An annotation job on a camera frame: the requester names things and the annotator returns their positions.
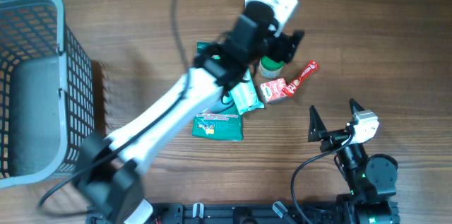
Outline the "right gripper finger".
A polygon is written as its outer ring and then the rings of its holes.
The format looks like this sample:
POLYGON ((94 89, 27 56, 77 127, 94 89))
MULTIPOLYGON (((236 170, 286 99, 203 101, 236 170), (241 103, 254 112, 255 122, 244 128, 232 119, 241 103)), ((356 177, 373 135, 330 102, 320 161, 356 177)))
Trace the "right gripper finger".
POLYGON ((349 105, 352 114, 365 111, 365 109, 354 98, 350 98, 349 105))
POLYGON ((312 105, 309 108, 309 133, 308 142, 324 140, 328 135, 324 123, 322 122, 317 109, 312 105))

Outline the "green lid jar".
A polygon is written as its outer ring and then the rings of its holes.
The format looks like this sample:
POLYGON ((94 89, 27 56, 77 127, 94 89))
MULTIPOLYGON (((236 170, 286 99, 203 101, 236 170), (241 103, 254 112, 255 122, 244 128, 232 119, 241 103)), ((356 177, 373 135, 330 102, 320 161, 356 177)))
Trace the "green lid jar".
POLYGON ((277 78, 284 64, 283 61, 276 62, 264 56, 260 59, 258 69, 264 78, 277 78))

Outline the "red candy bar wrapper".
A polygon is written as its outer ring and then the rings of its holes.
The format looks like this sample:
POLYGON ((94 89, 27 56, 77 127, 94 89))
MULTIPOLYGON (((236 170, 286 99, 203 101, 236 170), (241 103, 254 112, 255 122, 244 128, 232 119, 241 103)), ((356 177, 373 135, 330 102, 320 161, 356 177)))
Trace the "red candy bar wrapper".
POLYGON ((308 79, 308 77, 313 74, 313 72, 319 69, 319 65, 310 60, 303 70, 300 71, 299 75, 296 76, 290 83, 288 83, 283 89, 282 92, 286 94, 288 97, 292 97, 298 89, 301 87, 301 84, 308 79))

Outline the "red patterned small box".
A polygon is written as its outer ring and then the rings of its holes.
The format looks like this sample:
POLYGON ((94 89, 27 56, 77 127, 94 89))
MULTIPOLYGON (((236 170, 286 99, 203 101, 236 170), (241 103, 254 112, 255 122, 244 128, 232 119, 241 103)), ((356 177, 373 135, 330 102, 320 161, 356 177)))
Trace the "red patterned small box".
POLYGON ((284 78, 279 78, 273 81, 262 83, 259 88, 266 104, 281 101, 287 97, 283 92, 286 86, 284 78))

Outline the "white wet wipes pack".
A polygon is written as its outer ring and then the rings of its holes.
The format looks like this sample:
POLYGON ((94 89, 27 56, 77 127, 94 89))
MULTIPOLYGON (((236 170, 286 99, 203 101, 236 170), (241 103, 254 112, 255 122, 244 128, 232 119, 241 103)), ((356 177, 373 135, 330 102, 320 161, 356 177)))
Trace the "white wet wipes pack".
POLYGON ((229 92, 237 109, 237 114, 243 115, 245 112, 263 109, 264 104, 258 98, 250 70, 245 72, 242 80, 244 82, 238 83, 229 92))

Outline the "green 3M gloves package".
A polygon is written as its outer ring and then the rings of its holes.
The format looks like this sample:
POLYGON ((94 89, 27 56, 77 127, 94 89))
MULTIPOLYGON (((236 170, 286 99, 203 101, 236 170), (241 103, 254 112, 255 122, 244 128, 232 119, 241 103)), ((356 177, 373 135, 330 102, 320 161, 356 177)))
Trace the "green 3M gloves package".
POLYGON ((229 93, 194 117, 192 135, 217 141, 241 141, 242 116, 229 93))

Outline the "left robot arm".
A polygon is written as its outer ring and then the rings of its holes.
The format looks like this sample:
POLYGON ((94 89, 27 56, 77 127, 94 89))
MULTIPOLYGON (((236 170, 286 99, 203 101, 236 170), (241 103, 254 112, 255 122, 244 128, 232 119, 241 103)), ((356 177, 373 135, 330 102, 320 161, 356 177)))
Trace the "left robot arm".
POLYGON ((144 113, 108 136, 93 132, 85 139, 72 184, 108 223, 149 219, 153 209, 141 175, 183 126, 243 81, 252 62, 263 56, 292 61, 304 33, 288 36, 283 28, 296 7, 247 2, 225 40, 198 52, 186 74, 144 113))

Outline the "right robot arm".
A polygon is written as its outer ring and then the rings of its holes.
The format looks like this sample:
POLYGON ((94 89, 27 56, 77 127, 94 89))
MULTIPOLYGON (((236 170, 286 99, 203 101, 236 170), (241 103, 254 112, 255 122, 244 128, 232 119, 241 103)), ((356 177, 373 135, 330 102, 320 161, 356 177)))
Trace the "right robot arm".
POLYGON ((309 108, 308 141, 321 143, 322 153, 333 152, 336 167, 350 192, 339 194, 333 204, 333 223, 397 224, 396 195, 398 163, 389 155, 369 156, 364 143, 374 138, 379 118, 350 99, 352 119, 344 129, 327 130, 317 109, 309 108))

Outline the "grey plastic shopping basket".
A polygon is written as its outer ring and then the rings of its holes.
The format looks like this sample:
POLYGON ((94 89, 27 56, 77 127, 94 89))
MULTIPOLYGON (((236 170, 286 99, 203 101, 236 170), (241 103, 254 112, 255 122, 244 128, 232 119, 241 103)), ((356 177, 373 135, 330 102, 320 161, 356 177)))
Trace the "grey plastic shopping basket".
POLYGON ((93 66, 62 0, 1 0, 1 187, 59 179, 95 128, 93 66))

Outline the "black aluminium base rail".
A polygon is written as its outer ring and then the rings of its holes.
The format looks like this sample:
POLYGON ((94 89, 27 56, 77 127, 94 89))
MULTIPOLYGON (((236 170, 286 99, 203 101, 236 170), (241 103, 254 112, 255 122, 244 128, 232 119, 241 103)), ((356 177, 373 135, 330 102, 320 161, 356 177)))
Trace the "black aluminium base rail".
MULTIPOLYGON (((398 204, 386 201, 354 205, 345 201, 306 202, 301 209, 310 223, 318 224, 400 224, 398 204)), ((146 223, 154 224, 233 224, 233 223, 305 223, 293 205, 273 204, 212 205, 195 203, 155 204, 146 223)))

